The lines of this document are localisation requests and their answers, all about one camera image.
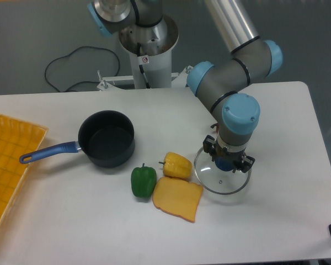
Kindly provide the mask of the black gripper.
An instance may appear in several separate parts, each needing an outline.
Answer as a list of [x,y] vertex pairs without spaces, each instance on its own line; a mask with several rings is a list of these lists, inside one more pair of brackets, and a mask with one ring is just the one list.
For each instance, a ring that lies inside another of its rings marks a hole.
[[255,158],[244,154],[246,146],[225,145],[221,147],[214,137],[207,135],[203,141],[204,153],[215,163],[233,164],[233,172],[247,173],[254,165]]

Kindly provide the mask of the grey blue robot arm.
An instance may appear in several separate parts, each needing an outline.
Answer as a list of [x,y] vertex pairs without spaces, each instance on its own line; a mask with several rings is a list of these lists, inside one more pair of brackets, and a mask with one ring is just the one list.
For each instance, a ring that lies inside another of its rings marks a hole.
[[[195,65],[186,83],[217,123],[217,136],[204,140],[205,153],[222,171],[248,172],[254,158],[245,149],[260,107],[242,90],[278,70],[282,51],[260,38],[240,1],[205,4],[232,58],[221,67],[208,61]],[[118,34],[130,56],[135,88],[170,87],[172,48],[179,33],[161,1],[91,1],[87,8],[101,35]]]

